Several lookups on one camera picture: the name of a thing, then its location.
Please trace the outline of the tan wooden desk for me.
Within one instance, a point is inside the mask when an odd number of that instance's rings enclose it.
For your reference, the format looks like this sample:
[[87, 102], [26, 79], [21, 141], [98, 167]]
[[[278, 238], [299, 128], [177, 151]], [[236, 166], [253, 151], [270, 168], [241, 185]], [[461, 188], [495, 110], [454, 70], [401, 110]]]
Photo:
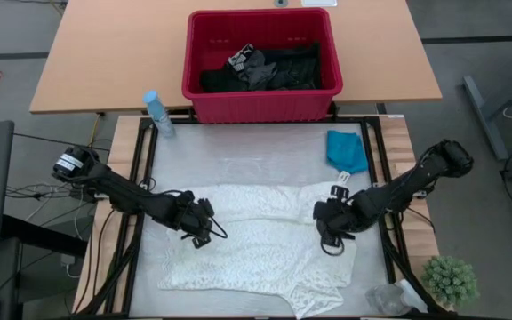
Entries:
[[[181, 80], [189, 15], [274, 5], [274, 0], [69, 0], [30, 110], [140, 111], [151, 90], [166, 107], [185, 107]], [[441, 98], [406, 0], [338, 0], [329, 14], [343, 75], [337, 101]]]

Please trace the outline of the white lace garment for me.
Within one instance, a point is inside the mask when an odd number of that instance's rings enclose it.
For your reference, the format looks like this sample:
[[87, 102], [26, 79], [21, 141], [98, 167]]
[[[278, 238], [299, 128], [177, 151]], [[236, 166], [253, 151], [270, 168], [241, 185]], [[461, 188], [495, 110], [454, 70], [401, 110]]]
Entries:
[[351, 283], [356, 245], [339, 256], [321, 248], [312, 217], [331, 183], [303, 187], [215, 185], [194, 188], [227, 232], [201, 249], [170, 236], [161, 290], [234, 290], [283, 298], [297, 318], [340, 307]]

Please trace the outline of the red plastic laundry basket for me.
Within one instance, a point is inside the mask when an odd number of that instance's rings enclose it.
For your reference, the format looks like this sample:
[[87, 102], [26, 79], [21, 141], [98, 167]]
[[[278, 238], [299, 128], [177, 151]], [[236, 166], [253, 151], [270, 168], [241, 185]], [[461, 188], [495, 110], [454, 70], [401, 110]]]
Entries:
[[[318, 43], [316, 90], [204, 92], [200, 74], [221, 68], [246, 44], [258, 50]], [[182, 93], [202, 123], [311, 121], [325, 117], [343, 87], [329, 14], [321, 8], [198, 11], [188, 18]]]

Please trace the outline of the grey metal table leg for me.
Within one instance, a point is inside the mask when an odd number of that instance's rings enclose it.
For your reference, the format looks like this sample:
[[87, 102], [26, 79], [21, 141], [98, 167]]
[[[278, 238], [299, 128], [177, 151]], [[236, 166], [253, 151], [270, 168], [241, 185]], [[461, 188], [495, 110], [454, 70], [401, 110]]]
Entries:
[[495, 123], [495, 119], [505, 108], [512, 104], [512, 80], [505, 87], [494, 92], [486, 99], [479, 91], [472, 76], [464, 76], [462, 84], [484, 129], [493, 154], [498, 160], [508, 159], [508, 151], [500, 135], [500, 130]]

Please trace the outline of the green artificial plant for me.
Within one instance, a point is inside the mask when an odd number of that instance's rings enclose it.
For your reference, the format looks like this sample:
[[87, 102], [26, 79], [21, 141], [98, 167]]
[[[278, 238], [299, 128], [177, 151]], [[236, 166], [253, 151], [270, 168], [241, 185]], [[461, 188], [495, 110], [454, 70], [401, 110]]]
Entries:
[[479, 297], [473, 267], [451, 256], [435, 256], [423, 265], [421, 282], [443, 306], [459, 307]]

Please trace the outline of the dark grey garment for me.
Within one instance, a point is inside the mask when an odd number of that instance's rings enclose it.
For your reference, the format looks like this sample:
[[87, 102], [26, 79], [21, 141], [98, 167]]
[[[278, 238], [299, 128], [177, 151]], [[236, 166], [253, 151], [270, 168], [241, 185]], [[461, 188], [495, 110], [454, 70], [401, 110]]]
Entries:
[[259, 50], [254, 51], [243, 66], [238, 78], [246, 83], [248, 91], [264, 90], [277, 72], [276, 63], [267, 63], [266, 57]]

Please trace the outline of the light wood side board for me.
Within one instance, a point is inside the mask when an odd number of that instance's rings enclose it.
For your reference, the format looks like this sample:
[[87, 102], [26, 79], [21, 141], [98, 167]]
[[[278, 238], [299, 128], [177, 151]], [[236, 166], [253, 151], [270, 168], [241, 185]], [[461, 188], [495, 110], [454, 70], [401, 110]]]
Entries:
[[[413, 168], [416, 156], [404, 116], [377, 116], [369, 134], [375, 174], [380, 184]], [[424, 265], [439, 254], [427, 202], [415, 198], [404, 213], [387, 215], [382, 231], [396, 248], [402, 265], [409, 267], [411, 275], [421, 280]]]
[[[125, 178], [131, 175], [134, 161], [139, 165], [145, 163], [143, 152], [134, 155], [140, 122], [140, 116], [121, 116], [117, 120], [108, 166]], [[136, 217], [126, 218], [114, 212], [107, 200], [97, 203], [93, 222], [88, 227], [91, 236], [73, 302], [73, 315], [80, 314], [104, 285], [108, 271], [114, 267], [116, 249], [120, 248], [122, 252], [128, 249], [136, 222]]]

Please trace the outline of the clear plastic spray bottle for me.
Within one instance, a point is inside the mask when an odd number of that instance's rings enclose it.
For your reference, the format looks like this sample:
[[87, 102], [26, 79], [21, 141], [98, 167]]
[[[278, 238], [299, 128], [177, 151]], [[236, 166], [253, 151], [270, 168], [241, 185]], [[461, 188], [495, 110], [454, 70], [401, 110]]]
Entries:
[[406, 279], [375, 286], [367, 291], [365, 297], [371, 307], [386, 316], [403, 316], [414, 309], [428, 312], [427, 303]]

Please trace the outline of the black white patterned garment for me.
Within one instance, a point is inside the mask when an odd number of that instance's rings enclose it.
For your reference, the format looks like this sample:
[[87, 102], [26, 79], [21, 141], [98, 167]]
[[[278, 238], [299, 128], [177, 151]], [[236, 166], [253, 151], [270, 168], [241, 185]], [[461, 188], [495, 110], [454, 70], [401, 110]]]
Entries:
[[235, 72], [241, 72], [244, 70], [244, 64], [254, 53], [254, 47], [252, 44], [246, 44], [241, 50], [235, 53], [233, 56], [228, 57], [227, 66]]

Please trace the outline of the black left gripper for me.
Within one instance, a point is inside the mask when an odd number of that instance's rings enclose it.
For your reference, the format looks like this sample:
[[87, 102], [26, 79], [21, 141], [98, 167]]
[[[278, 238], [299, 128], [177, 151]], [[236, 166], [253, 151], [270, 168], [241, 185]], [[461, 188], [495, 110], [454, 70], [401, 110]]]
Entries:
[[211, 242], [212, 217], [214, 210], [207, 198], [196, 199], [192, 191], [187, 190], [177, 196], [177, 227], [185, 233], [182, 239], [193, 237], [196, 249]]

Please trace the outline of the blue garment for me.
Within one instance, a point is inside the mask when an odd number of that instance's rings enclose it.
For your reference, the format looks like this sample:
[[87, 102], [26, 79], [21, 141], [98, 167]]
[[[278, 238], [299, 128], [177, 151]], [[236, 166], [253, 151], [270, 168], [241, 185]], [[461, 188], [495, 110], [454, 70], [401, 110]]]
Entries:
[[364, 144], [356, 133], [328, 131], [326, 160], [339, 172], [340, 185], [346, 185], [353, 174], [368, 170]]

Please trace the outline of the light blue air freshener bottle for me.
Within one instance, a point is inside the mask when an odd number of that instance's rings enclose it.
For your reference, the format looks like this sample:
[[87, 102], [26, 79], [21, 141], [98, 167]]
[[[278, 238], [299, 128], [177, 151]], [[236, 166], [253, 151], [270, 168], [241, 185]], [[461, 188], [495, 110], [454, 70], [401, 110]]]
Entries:
[[172, 120], [158, 97], [157, 91], [146, 92], [143, 96], [143, 102], [147, 105], [147, 112], [159, 133], [165, 138], [174, 137], [175, 129]]

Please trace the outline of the white power adapter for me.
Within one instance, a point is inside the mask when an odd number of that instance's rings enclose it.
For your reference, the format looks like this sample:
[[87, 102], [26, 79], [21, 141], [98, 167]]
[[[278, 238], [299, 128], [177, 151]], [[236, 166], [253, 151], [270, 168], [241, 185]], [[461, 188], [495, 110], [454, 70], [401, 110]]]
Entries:
[[60, 264], [62, 267], [64, 267], [66, 274], [69, 278], [78, 279], [80, 277], [79, 274], [75, 274], [73, 272], [73, 269], [76, 266], [76, 257], [75, 256], [61, 254]]

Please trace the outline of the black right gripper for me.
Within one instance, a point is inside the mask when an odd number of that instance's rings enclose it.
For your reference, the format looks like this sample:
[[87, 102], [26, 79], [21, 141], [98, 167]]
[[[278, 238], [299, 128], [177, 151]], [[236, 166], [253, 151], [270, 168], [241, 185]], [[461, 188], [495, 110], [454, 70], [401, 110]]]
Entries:
[[313, 219], [320, 237], [343, 237], [350, 233], [365, 231], [365, 214], [362, 208], [352, 202], [342, 202], [349, 198], [349, 190], [333, 185], [331, 198], [318, 201], [314, 205]]

